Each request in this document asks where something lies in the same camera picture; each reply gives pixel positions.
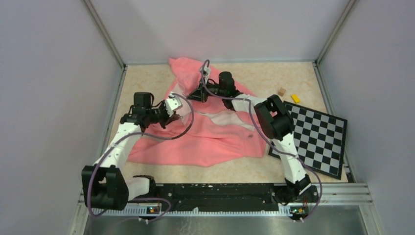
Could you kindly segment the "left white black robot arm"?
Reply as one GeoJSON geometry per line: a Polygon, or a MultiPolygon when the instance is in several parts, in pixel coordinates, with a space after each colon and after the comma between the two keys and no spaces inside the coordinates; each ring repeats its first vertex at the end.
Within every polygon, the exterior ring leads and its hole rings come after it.
{"type": "Polygon", "coordinates": [[[102,156],[93,165],[81,171],[85,205],[93,209],[118,210],[137,197],[144,202],[152,202],[157,189],[151,185],[150,176],[135,176],[125,180],[121,168],[143,136],[155,137],[145,130],[152,124],[165,128],[179,119],[177,110],[183,105],[177,94],[170,93],[167,99],[154,105],[154,95],[149,92],[136,92],[134,102],[127,113],[120,118],[117,132],[102,156]]]}

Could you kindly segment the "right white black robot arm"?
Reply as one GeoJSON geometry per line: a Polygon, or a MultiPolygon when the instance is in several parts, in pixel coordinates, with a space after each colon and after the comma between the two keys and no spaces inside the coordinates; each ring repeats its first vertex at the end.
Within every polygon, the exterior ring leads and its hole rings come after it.
{"type": "Polygon", "coordinates": [[[191,83],[186,97],[202,103],[206,103],[209,97],[216,97],[222,100],[225,108],[248,113],[258,134],[280,155],[286,191],[282,196],[275,195],[275,200],[286,206],[307,195],[311,188],[306,172],[309,168],[300,159],[295,146],[294,120],[276,94],[268,98],[251,96],[237,89],[230,72],[221,72],[215,82],[208,72],[203,71],[200,78],[191,83]]]}

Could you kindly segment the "pink zip-up jacket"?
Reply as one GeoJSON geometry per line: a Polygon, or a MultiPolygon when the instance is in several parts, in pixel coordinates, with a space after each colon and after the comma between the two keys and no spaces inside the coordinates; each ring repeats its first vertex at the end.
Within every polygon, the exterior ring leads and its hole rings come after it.
{"type": "Polygon", "coordinates": [[[209,97],[205,103],[192,102],[195,119],[190,130],[182,133],[190,123],[187,103],[178,111],[184,118],[166,126],[152,124],[146,133],[170,138],[162,141],[141,137],[132,148],[128,161],[153,165],[212,166],[242,157],[261,158],[266,142],[255,130],[247,111],[228,110],[223,101],[209,97]]]}

